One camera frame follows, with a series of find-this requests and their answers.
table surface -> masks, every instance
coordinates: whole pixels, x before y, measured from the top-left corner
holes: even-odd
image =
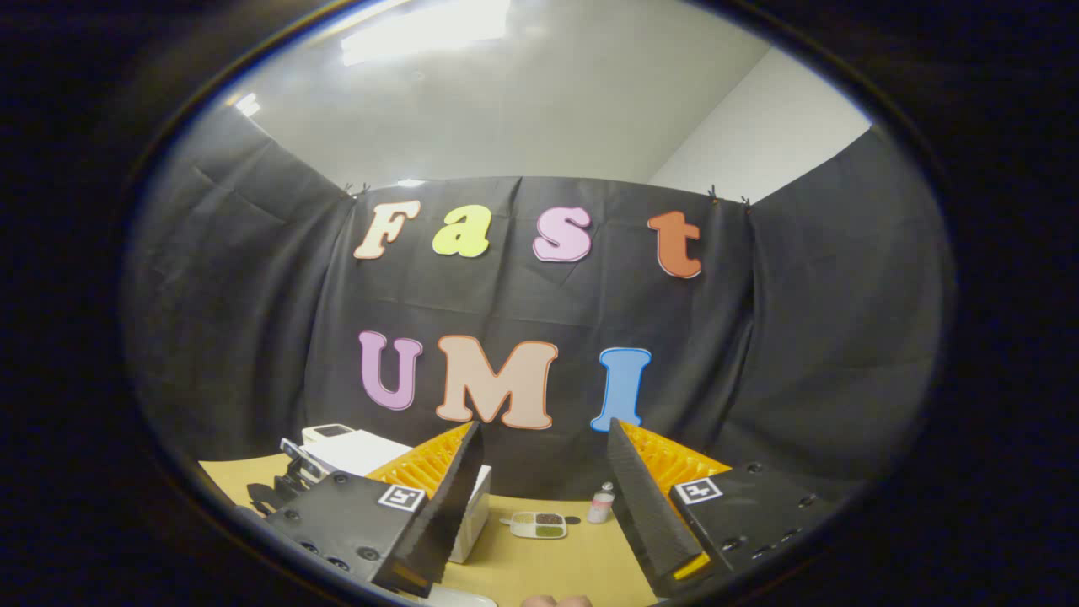
[[[203,469],[237,505],[250,505],[248,483],[273,486],[285,472],[288,456],[204,461]],[[561,599],[587,595],[595,607],[641,607],[656,603],[644,574],[614,516],[593,525],[585,520],[587,501],[557,501],[490,496],[490,514],[465,564],[447,563],[440,585],[494,599],[498,607],[518,607],[536,594]],[[498,521],[514,512],[555,512],[577,516],[566,537],[557,540],[518,538]]]

white box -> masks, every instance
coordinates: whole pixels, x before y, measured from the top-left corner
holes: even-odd
[[[382,465],[405,455],[412,447],[365,430],[356,430],[337,437],[320,438],[317,442],[304,444],[301,449],[330,472],[341,470],[357,477],[366,477]],[[483,530],[490,513],[488,506],[490,493],[491,467],[483,465],[476,478],[464,519],[461,520],[461,528],[457,529],[450,561],[464,563],[468,558],[468,553],[476,544],[476,539]]]

screw hole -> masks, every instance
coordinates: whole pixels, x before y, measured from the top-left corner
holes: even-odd
[[[366,546],[359,548],[358,550],[356,550],[356,554],[358,554],[359,557],[363,558],[364,561],[378,561],[379,560],[379,551],[374,550],[373,548],[366,547]]]

green food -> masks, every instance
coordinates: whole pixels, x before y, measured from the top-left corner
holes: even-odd
[[[562,528],[561,527],[546,527],[546,526],[540,525],[540,526],[536,527],[536,537],[537,538],[560,538],[560,537],[562,537]]]

white wall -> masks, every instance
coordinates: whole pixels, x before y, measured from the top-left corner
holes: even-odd
[[[756,202],[806,174],[870,127],[869,119],[802,64],[770,49],[648,181]]]

